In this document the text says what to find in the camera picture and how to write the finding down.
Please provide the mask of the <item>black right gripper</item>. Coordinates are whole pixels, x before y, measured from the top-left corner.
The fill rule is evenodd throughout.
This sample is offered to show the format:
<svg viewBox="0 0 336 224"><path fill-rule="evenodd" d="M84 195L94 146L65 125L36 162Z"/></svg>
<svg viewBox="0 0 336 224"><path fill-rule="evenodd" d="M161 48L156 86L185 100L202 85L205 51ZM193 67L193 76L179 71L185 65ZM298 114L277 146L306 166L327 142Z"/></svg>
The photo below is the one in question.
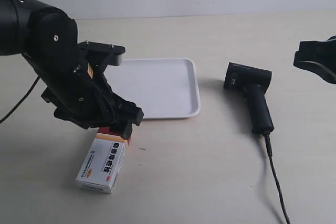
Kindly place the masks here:
<svg viewBox="0 0 336 224"><path fill-rule="evenodd" d="M295 52L293 66L335 84L335 35L325 41L301 41Z"/></svg>

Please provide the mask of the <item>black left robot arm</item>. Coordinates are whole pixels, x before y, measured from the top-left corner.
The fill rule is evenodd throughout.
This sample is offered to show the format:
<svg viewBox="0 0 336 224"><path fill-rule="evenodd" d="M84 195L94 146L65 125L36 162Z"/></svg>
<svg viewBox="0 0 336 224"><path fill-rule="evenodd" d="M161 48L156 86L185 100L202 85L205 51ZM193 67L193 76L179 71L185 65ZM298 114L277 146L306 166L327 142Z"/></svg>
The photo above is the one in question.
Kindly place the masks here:
<svg viewBox="0 0 336 224"><path fill-rule="evenodd" d="M56 118L83 129L108 127L127 140L144 114L114 93L104 71L125 48L78 42L78 27L59 8L37 0L1 0L1 55L20 54L46 84L42 98Z"/></svg>

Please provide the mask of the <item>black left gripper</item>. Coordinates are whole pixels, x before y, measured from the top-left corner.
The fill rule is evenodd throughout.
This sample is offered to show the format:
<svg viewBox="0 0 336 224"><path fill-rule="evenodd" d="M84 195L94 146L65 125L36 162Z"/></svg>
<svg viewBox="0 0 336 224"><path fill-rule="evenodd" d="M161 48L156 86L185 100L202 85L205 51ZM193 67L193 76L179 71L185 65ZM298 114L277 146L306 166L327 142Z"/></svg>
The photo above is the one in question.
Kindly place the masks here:
<svg viewBox="0 0 336 224"><path fill-rule="evenodd" d="M129 140L133 124L144 114L135 103L112 91L104 73L87 73L88 63L75 46L32 46L23 57L47 85L42 98L56 106L54 116L84 129L109 126L109 131Z"/></svg>

